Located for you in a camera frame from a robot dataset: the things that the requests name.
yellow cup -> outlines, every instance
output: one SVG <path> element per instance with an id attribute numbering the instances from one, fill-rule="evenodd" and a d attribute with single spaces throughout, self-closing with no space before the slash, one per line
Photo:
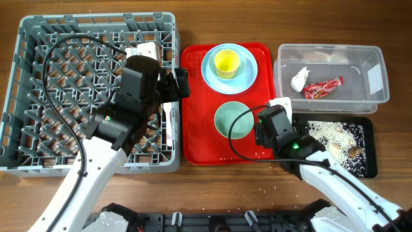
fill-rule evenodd
<path id="1" fill-rule="evenodd" d="M 216 73 L 220 78 L 233 78 L 240 65 L 239 55 L 232 50 L 222 50 L 214 58 Z"/>

red tray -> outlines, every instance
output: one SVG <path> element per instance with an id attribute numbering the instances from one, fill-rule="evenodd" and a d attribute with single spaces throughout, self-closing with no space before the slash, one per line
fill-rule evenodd
<path id="1" fill-rule="evenodd" d="M 206 53 L 217 44 L 194 45 L 186 48 L 181 66 L 189 72 L 190 97 L 182 100 L 183 154 L 195 165 L 239 164 L 250 161 L 236 156 L 229 140 L 219 134 L 214 126 L 214 114 L 225 102 L 239 101 L 249 108 L 266 104 L 275 97 L 272 60 L 269 49 L 262 43 L 239 43 L 248 49 L 257 62 L 257 77 L 246 91 L 225 95 L 210 88 L 201 75 L 201 62 Z M 253 112 L 255 122 L 257 114 Z M 236 150 L 253 159 L 273 159 L 273 152 L 257 146 L 254 130 L 242 139 L 232 140 Z"/>

wooden table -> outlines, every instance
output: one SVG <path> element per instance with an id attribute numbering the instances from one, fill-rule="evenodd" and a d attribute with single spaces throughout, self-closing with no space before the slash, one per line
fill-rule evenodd
<path id="1" fill-rule="evenodd" d="M 412 206 L 412 14 L 407 1 L 128 1 L 14 0 L 0 4 L 0 102 L 19 21 L 26 15 L 170 11 L 181 47 L 261 41 L 273 61 L 283 43 L 379 46 L 391 98 L 368 115 L 375 129 L 379 174 L 362 180 L 405 209 Z M 63 178 L 0 174 L 0 231 L 26 231 L 39 218 Z M 139 212 L 208 213 L 300 209 L 325 196 L 277 164 L 196 167 L 182 157 L 176 173 L 115 175 L 95 211 L 112 202 Z"/>

plastic crate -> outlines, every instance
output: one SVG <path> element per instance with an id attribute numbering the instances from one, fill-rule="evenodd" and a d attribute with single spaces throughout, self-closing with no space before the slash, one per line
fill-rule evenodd
<path id="1" fill-rule="evenodd" d="M 69 172 L 78 149 L 49 109 L 40 76 L 48 49 L 60 38 L 74 34 L 98 37 L 122 50 L 155 41 L 162 46 L 163 67 L 174 70 L 179 66 L 179 33 L 169 12 L 23 18 L 0 125 L 0 171 L 21 177 Z M 48 91 L 80 137 L 84 137 L 91 109 L 118 88 L 124 60 L 121 54 L 89 40 L 74 39 L 54 51 Z M 162 110 L 160 113 L 160 129 L 147 131 L 118 173 L 165 173 L 179 168 L 179 103 L 172 103 L 172 147 L 166 145 L 165 115 Z"/>

light blue plate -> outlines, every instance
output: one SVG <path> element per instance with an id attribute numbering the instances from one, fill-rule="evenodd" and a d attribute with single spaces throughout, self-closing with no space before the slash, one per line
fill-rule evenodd
<path id="1" fill-rule="evenodd" d="M 245 58 L 245 68 L 243 72 L 236 73 L 236 78 L 229 82 L 219 81 L 216 74 L 216 67 L 211 68 L 209 66 L 209 59 L 212 59 L 211 54 L 215 50 L 220 49 L 222 47 L 224 47 L 225 49 L 232 48 L 233 50 L 239 52 L 239 56 Z M 203 58 L 203 61 L 201 62 L 201 74 L 206 84 L 213 90 L 224 94 L 237 94 L 247 90 L 249 87 L 252 86 L 253 82 L 256 80 L 256 77 L 258 76 L 258 64 L 252 53 L 246 48 L 237 44 L 221 44 L 215 46 L 206 53 L 205 57 Z"/>

